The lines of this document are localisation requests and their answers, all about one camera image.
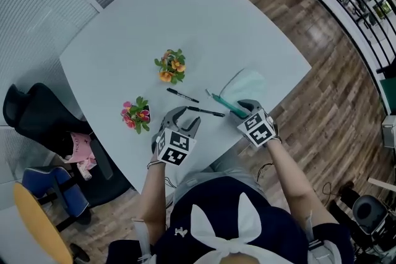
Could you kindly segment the green panel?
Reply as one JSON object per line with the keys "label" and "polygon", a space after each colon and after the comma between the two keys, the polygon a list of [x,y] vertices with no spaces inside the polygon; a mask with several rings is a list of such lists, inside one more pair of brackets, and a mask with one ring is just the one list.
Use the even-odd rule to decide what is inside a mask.
{"label": "green panel", "polygon": [[390,114],[396,115],[396,77],[380,81],[389,104]]}

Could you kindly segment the mint green pencil pouch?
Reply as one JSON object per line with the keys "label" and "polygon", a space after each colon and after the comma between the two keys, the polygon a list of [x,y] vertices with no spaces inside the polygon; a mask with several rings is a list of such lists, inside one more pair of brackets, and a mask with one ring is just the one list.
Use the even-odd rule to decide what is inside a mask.
{"label": "mint green pencil pouch", "polygon": [[220,93],[211,93],[206,89],[209,97],[224,105],[228,110],[234,111],[241,117],[246,117],[247,109],[238,104],[240,100],[256,100],[264,104],[267,92],[265,78],[255,70],[244,68],[234,75],[221,89]]}

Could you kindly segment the person's grey trousers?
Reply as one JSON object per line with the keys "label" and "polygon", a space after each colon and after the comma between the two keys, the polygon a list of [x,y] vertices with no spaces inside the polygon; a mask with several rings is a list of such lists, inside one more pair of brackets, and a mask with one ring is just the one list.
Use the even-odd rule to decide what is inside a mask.
{"label": "person's grey trousers", "polygon": [[254,189],[265,198],[261,186],[254,179],[253,175],[243,166],[236,152],[229,150],[204,170],[187,173],[174,190],[173,204],[177,204],[177,202],[192,188],[204,182],[226,176],[235,178]]}

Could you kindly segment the pink flower pot plant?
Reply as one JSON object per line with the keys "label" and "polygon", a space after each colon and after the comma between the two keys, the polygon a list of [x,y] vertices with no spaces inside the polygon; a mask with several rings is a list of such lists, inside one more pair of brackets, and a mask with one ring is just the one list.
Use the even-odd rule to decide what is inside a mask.
{"label": "pink flower pot plant", "polygon": [[151,113],[148,100],[138,96],[135,102],[125,101],[121,110],[121,117],[128,128],[141,134],[143,130],[149,132],[151,122]]}

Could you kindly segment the person's right forearm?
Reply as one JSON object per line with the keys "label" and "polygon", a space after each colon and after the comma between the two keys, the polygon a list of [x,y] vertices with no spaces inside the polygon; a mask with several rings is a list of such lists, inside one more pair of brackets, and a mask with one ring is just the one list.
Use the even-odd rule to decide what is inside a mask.
{"label": "person's right forearm", "polygon": [[312,188],[306,175],[296,161],[277,139],[267,142],[284,196],[291,215],[302,226],[311,220],[313,226],[325,223],[337,224],[338,221],[329,213]]}

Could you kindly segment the yellow round table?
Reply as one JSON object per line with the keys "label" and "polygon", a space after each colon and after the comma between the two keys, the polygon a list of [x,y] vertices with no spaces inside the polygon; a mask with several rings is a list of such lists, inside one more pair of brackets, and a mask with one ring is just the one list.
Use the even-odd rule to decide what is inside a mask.
{"label": "yellow round table", "polygon": [[57,264],[74,264],[70,248],[38,200],[18,182],[14,184],[13,195],[21,219],[38,245]]}

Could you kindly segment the black pen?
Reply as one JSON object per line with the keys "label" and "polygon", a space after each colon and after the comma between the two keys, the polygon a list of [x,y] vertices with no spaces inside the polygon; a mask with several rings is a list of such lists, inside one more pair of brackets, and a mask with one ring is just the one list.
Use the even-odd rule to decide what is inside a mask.
{"label": "black pen", "polygon": [[184,94],[178,92],[178,91],[175,90],[175,89],[167,88],[166,90],[167,90],[168,92],[174,94],[174,95],[180,96],[181,98],[185,98],[185,99],[187,99],[187,100],[189,100],[189,101],[191,101],[191,102],[199,103],[199,100],[197,100],[197,99],[195,99],[195,98],[191,98],[191,97],[189,97],[189,96],[187,96],[187,95],[184,95]]}
{"label": "black pen", "polygon": [[216,116],[216,117],[225,117],[225,114],[223,114],[223,113],[219,113],[219,112],[215,112],[215,111],[209,111],[209,110],[201,109],[201,108],[198,108],[198,107],[188,106],[187,109],[191,110],[191,111],[198,112],[198,113],[211,114],[211,115]]}

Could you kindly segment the person's navy cap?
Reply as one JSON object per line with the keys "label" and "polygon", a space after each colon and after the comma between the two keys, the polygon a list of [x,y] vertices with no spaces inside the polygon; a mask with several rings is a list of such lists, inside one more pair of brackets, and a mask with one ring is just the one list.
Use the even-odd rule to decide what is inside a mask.
{"label": "person's navy cap", "polygon": [[171,213],[169,229],[153,246],[156,264],[194,264],[213,250],[191,236],[193,205],[204,211],[217,237],[237,238],[238,204],[242,193],[256,208],[262,225],[260,236],[250,244],[272,251],[292,264],[308,264],[308,239],[293,217],[287,211],[271,206],[254,189],[228,176],[192,188],[177,202]]}

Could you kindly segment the pink paper bag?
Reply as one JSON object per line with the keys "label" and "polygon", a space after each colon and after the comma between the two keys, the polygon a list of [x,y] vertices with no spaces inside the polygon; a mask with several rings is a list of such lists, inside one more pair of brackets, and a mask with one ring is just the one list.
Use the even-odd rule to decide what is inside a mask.
{"label": "pink paper bag", "polygon": [[73,142],[72,153],[63,159],[65,163],[82,163],[83,161],[95,162],[95,156],[90,147],[92,141],[89,135],[71,132]]}

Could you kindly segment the orange flower pot plant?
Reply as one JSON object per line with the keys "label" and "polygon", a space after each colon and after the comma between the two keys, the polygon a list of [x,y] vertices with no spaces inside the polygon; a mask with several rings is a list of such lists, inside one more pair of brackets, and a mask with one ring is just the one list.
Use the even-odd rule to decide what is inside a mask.
{"label": "orange flower pot plant", "polygon": [[160,80],[173,85],[182,82],[185,78],[185,60],[181,49],[168,49],[160,59],[154,59]]}

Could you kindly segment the black office chair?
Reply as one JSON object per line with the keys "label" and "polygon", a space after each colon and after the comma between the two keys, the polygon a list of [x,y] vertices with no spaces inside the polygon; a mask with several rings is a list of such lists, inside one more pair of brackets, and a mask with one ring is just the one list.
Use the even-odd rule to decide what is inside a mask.
{"label": "black office chair", "polygon": [[11,85],[2,111],[6,123],[17,133],[62,158],[72,153],[71,132],[90,136],[90,147],[97,159],[97,165],[90,171],[92,178],[85,181],[77,164],[71,164],[71,173],[90,208],[104,205],[132,188],[97,140],[89,123],[76,118],[46,85],[36,83],[27,93]]}

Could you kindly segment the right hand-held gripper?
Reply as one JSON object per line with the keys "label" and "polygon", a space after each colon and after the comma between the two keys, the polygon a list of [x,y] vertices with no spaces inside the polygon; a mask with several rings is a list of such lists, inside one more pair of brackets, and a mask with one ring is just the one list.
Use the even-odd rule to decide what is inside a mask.
{"label": "right hand-held gripper", "polygon": [[234,120],[244,120],[237,129],[255,146],[260,147],[275,137],[275,130],[261,104],[256,100],[244,99],[237,103],[242,111],[230,111]]}

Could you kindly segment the white box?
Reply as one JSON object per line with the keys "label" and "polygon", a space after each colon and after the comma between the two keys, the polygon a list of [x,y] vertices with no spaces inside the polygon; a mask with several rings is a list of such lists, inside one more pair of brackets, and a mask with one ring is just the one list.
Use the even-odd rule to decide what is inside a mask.
{"label": "white box", "polygon": [[396,149],[396,115],[385,117],[382,122],[382,136],[386,148]]}

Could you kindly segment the white bow headband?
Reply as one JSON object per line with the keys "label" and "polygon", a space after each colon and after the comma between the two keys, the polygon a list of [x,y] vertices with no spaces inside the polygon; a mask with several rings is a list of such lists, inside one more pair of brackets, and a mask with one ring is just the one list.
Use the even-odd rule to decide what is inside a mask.
{"label": "white bow headband", "polygon": [[191,236],[213,249],[201,256],[194,264],[220,264],[229,255],[239,253],[253,258],[258,264],[292,264],[292,262],[272,251],[250,244],[260,236],[261,232],[260,216],[244,193],[239,196],[238,237],[230,240],[217,237],[204,211],[197,205],[193,205],[191,210]]}

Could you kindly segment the pale wooden board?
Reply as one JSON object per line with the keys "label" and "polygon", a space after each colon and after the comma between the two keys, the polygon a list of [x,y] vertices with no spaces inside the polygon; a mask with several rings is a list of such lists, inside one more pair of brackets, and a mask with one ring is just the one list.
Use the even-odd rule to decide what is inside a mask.
{"label": "pale wooden board", "polygon": [[370,184],[376,185],[378,187],[382,187],[383,189],[391,190],[393,192],[396,192],[396,185],[389,184],[387,182],[379,181],[377,179],[369,178],[368,182]]}

